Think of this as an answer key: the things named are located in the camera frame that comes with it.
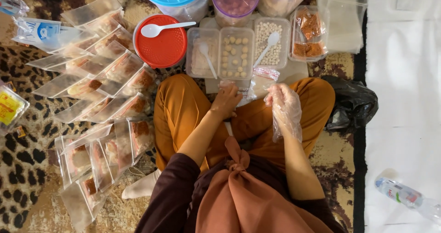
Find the person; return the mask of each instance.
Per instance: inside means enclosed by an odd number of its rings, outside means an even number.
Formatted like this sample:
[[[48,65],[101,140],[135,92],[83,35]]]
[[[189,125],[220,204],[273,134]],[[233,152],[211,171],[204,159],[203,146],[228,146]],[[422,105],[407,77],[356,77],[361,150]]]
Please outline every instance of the person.
[[[182,74],[160,84],[153,121],[162,173],[136,233],[345,232],[308,160],[334,106],[332,87],[305,78],[236,108],[241,99],[229,85],[211,104]],[[223,123],[230,118],[234,137]],[[241,150],[237,141],[253,137]]]

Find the red lid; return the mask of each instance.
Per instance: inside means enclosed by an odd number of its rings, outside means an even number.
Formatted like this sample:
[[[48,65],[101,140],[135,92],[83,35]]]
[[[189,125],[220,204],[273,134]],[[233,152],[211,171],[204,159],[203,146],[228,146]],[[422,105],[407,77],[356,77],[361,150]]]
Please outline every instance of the red lid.
[[[177,64],[187,51],[187,34],[183,27],[164,29],[155,38],[146,38],[141,28],[148,24],[164,26],[179,23],[174,17],[158,14],[146,18],[137,27],[135,49],[139,57],[152,68],[171,67]]]

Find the orange scarf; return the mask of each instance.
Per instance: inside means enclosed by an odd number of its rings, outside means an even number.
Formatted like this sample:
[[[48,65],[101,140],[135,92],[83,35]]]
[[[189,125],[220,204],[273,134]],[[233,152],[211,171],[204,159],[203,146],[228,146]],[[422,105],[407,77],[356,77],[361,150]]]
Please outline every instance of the orange scarf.
[[[217,172],[202,199],[196,233],[332,233],[320,219],[246,172],[250,156],[230,136],[233,160]]]

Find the water bottle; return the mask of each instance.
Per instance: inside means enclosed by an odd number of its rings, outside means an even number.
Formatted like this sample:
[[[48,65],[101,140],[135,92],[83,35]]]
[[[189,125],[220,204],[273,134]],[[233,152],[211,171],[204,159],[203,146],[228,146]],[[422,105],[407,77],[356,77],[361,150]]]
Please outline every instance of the water bottle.
[[[0,0],[0,12],[13,17],[26,17],[29,7],[23,0]]]
[[[415,191],[399,182],[381,177],[375,181],[375,187],[382,194],[420,213],[424,218],[441,225],[441,203],[428,199],[421,192]]]

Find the leopard print carpet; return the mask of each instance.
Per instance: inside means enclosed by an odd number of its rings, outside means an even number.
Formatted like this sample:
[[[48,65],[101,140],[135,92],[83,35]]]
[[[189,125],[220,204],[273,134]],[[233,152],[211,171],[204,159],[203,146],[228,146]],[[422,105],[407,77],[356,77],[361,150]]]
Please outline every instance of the leopard print carpet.
[[[24,0],[30,7],[29,17],[62,20],[60,13],[93,0]],[[137,22],[159,10],[148,0],[128,0],[125,19],[133,27]],[[71,106],[69,98],[49,99],[30,92],[58,74],[25,65],[47,56],[34,47],[18,45],[10,38],[14,23],[0,15],[0,76],[11,81],[17,93],[30,102],[19,125],[26,136],[17,133],[0,138],[0,233],[12,232],[75,232],[58,191],[62,187],[54,152],[54,138],[59,135],[85,132],[89,123],[63,124],[52,116]],[[309,75],[334,75],[353,78],[353,57],[339,53],[308,65]],[[157,71],[163,79],[184,72],[184,67]],[[202,79],[197,79],[201,89]],[[145,174],[155,169],[155,152],[147,151],[137,167]],[[336,219],[352,232],[354,198],[353,135],[341,136],[323,132],[311,154],[311,163],[319,176]],[[108,200],[86,232],[133,232],[149,203],[149,197],[125,200],[121,192],[140,175],[126,171],[124,179],[110,192]]]

